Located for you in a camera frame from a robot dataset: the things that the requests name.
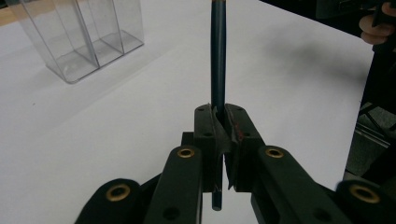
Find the white surface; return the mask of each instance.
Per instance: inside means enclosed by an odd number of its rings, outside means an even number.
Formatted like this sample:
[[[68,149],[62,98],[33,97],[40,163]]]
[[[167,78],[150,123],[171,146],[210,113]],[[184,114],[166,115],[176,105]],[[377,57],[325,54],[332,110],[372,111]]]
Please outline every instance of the white surface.
[[[258,0],[227,3],[227,95],[268,145],[320,184],[342,179],[370,46]],[[210,101],[210,2],[142,1],[146,44],[76,85],[48,70],[17,23],[0,28],[0,222],[73,223],[93,193],[163,169]],[[226,191],[203,223],[256,223]]]

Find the brass screw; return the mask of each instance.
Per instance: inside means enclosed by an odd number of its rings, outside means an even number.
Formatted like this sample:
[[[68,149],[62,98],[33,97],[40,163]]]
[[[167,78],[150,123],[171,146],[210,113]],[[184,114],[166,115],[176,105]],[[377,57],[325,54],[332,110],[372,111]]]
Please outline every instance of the brass screw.
[[[194,150],[189,148],[182,148],[177,152],[177,155],[181,158],[190,158],[194,156]]]
[[[106,192],[106,198],[111,202],[118,202],[125,199],[129,193],[131,193],[131,189],[126,184],[118,184],[111,187]]]
[[[267,156],[279,159],[282,158],[285,154],[283,154],[283,152],[277,148],[267,148],[265,149],[265,154],[267,154]]]
[[[378,194],[364,186],[355,184],[349,187],[349,191],[357,199],[366,203],[379,203],[381,201]]]

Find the pen holder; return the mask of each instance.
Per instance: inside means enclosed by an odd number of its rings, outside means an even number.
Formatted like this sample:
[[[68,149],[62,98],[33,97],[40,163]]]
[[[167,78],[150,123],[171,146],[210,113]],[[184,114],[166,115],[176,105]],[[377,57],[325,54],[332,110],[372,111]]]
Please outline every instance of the pen holder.
[[[6,0],[46,66],[75,83],[143,45],[139,0]]]

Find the finger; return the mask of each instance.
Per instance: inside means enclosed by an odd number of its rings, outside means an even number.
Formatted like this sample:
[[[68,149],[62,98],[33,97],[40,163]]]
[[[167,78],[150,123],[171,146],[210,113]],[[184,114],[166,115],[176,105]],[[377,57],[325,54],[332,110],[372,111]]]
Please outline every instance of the finger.
[[[387,41],[385,36],[370,35],[367,33],[361,33],[361,39],[371,45],[383,44]]]
[[[391,24],[381,23],[375,27],[372,27],[373,19],[373,15],[368,15],[361,18],[359,21],[359,27],[364,33],[369,35],[388,36],[395,32],[395,27]]]
[[[390,2],[386,2],[386,3],[382,4],[381,9],[385,14],[392,16],[392,17],[396,17],[396,8],[391,8]]]

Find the tabletop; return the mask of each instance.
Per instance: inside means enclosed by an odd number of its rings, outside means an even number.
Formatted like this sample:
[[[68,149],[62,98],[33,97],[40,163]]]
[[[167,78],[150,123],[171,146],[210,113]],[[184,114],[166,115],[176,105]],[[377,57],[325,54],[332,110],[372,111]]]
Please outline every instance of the tabletop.
[[[0,27],[0,220],[72,223],[104,183],[159,174],[210,101],[210,2],[142,1],[145,45],[65,84],[20,25]],[[343,178],[370,62],[355,36],[257,0],[227,3],[226,101],[317,181]],[[249,195],[204,195],[203,223],[256,223]]]

